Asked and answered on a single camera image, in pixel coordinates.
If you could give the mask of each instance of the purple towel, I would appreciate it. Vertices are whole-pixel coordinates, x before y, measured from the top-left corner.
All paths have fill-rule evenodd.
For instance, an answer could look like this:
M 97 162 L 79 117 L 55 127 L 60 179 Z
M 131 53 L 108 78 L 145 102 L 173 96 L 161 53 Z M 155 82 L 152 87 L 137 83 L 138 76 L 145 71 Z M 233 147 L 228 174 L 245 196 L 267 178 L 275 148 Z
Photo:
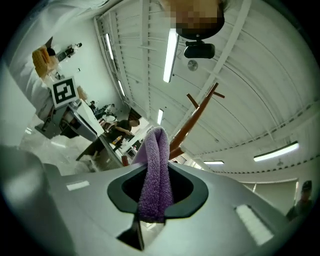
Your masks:
M 166 131 L 156 127 L 147 133 L 132 161 L 148 163 L 138 202 L 141 221 L 163 223 L 166 208 L 174 203 L 168 171 L 169 148 Z

